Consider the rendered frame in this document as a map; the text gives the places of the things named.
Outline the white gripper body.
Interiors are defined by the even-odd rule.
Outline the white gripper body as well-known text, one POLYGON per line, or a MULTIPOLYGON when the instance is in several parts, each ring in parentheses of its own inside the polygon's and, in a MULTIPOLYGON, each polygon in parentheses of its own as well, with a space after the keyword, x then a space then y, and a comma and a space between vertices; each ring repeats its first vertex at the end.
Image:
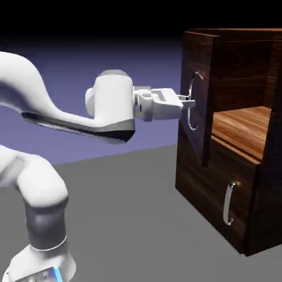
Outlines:
POLYGON ((173 120, 181 117, 183 104, 173 89, 152 89, 151 94, 154 120, 173 120))

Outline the long curved silver door handle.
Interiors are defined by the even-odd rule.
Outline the long curved silver door handle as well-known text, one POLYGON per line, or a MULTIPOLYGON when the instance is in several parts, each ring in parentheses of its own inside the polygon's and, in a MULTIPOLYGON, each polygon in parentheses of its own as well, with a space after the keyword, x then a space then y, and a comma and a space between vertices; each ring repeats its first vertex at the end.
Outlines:
MULTIPOLYGON (((193 83, 194 83, 194 80, 195 80, 196 76, 199 76, 201 80, 204 79, 199 71, 196 71, 196 72, 194 72, 192 74, 191 81, 189 83, 189 89, 188 89, 188 95, 189 95, 189 99, 188 100, 194 100, 193 97, 192 97, 192 90, 193 90, 193 83)), ((187 123, 188 123, 188 126, 189 126, 190 130, 192 130, 192 131, 196 131, 197 130, 198 125, 196 124, 195 126, 193 126, 191 124, 191 108, 187 109, 187 123)))

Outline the tall dark wood cabinet door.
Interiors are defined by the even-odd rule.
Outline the tall dark wood cabinet door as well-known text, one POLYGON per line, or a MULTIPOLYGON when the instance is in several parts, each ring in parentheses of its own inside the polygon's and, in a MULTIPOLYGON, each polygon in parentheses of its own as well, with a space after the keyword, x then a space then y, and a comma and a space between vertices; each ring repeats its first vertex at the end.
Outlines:
POLYGON ((214 77, 212 74, 213 43, 216 37, 207 34, 186 32, 183 36, 181 95, 188 95, 192 74, 199 71, 203 80, 196 76, 192 97, 196 101, 191 108, 191 124, 198 125, 196 131, 190 130, 187 123, 187 109, 183 110, 181 123, 194 150, 198 162, 208 166, 210 139, 213 124, 214 77))

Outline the wide dark wood cabinet door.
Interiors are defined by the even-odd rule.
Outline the wide dark wood cabinet door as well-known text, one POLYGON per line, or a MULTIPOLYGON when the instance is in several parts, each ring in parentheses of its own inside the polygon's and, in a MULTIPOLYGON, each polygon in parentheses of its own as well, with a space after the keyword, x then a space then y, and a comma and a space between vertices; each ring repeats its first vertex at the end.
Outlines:
POLYGON ((211 141, 208 166, 201 166, 188 139, 178 136, 176 189, 239 252, 250 255, 249 229, 253 188, 259 162, 211 141), (229 216, 231 226, 223 221, 227 185, 235 181, 229 216))

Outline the dark wood cabinet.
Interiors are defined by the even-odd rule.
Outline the dark wood cabinet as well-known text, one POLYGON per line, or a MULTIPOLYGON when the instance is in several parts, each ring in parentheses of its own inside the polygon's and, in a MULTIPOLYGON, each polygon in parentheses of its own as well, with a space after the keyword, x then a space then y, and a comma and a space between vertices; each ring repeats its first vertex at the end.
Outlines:
POLYGON ((210 151, 215 139, 259 162, 250 215, 251 256, 282 244, 282 28, 186 32, 216 37, 210 151))

